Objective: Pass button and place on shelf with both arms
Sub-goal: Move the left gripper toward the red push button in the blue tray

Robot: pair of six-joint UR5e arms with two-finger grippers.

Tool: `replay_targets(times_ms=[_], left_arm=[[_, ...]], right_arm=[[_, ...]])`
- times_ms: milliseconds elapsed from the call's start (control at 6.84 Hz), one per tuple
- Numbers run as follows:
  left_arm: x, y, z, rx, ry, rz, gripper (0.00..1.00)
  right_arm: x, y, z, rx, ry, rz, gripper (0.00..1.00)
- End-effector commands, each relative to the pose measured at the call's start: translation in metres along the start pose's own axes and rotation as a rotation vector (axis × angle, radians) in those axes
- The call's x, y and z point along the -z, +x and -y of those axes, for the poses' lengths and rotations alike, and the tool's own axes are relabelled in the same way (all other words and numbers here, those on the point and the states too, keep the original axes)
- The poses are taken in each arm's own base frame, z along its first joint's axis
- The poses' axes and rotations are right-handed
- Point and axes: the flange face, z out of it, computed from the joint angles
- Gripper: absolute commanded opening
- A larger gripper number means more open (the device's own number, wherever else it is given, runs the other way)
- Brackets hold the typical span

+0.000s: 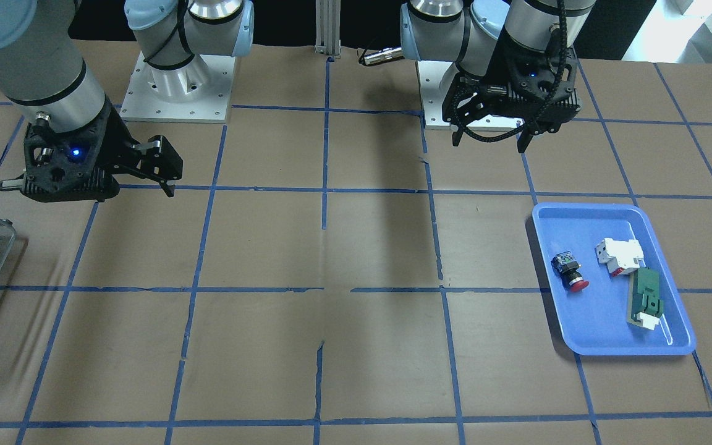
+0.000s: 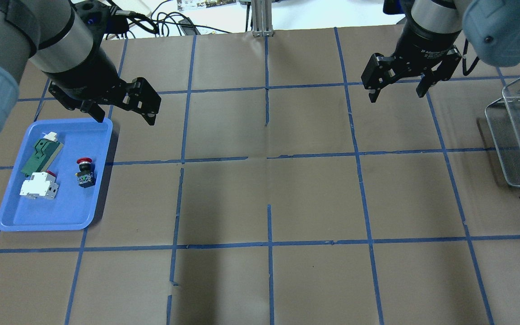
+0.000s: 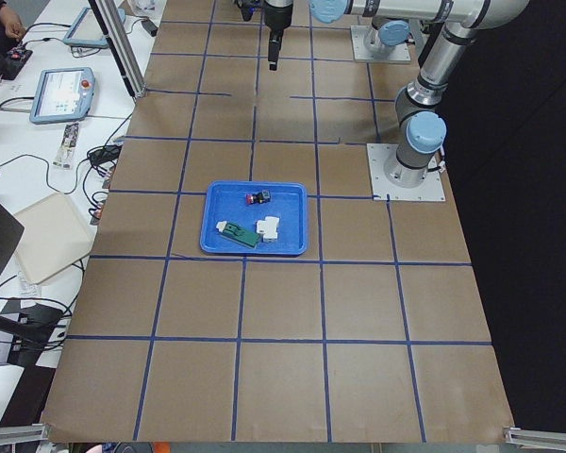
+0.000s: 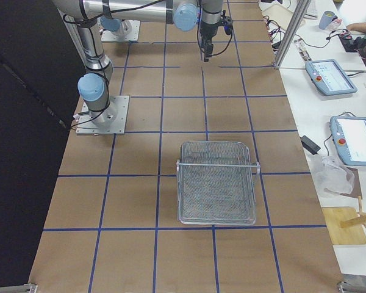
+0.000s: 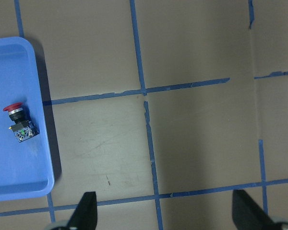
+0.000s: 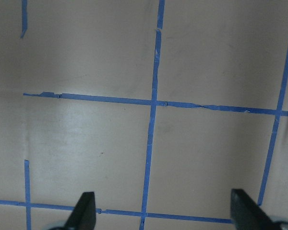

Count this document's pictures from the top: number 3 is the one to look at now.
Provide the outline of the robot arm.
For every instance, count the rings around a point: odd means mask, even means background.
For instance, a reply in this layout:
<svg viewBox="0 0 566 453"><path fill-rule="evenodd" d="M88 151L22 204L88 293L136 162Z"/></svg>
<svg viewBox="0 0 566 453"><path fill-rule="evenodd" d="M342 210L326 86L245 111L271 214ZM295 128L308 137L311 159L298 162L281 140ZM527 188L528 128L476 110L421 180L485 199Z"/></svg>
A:
<svg viewBox="0 0 566 453"><path fill-rule="evenodd" d="M394 185L415 188L422 184L432 156L440 150L446 124L435 112L448 79L480 29L505 25L526 8L526 1L312 1L311 15L324 24L344 14L420 19L443 27L421 65L420 72L401 90L395 111L401 140L384 164Z"/></svg>

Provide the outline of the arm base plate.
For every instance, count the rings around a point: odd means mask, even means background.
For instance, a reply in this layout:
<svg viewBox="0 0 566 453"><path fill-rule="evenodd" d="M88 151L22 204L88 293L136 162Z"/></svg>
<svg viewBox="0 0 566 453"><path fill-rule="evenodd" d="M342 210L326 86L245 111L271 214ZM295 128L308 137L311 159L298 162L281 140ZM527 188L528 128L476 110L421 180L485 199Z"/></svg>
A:
<svg viewBox="0 0 566 453"><path fill-rule="evenodd" d="M384 43L380 32L370 25L352 25L350 28L354 60L359 62L409 64L411 56L406 38L402 42Z"/></svg>
<svg viewBox="0 0 566 453"><path fill-rule="evenodd" d="M396 156L395 143L368 143L372 197L379 201L444 202L436 156L422 169L409 169Z"/></svg>

